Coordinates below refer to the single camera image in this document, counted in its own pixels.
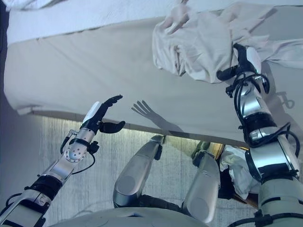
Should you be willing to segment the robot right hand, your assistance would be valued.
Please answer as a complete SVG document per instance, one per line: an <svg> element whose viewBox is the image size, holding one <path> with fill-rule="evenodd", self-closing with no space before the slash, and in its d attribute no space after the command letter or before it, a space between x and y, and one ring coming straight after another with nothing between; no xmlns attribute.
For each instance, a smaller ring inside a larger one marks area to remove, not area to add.
<svg viewBox="0 0 303 227"><path fill-rule="evenodd" d="M255 48L240 44L234 44L233 48L237 51L238 64L223 71L217 71L216 76L220 81L229 80L245 72L261 72L261 59Z"/></svg>

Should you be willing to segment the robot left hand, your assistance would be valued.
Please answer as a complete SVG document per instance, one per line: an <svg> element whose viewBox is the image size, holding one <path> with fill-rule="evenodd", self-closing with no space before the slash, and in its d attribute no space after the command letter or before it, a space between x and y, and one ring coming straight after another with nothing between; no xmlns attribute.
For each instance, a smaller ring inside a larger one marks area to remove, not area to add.
<svg viewBox="0 0 303 227"><path fill-rule="evenodd" d="M87 128L94 131L95 134L97 134L98 130L102 133L107 134L113 134L121 131L125 126L125 121L121 121L119 123L111 123L102 122L102 119L105 116L108 108L112 107L113 104L117 103L118 100L122 98L122 95L117 95L109 98L103 103L96 102L86 114L80 128Z"/></svg>

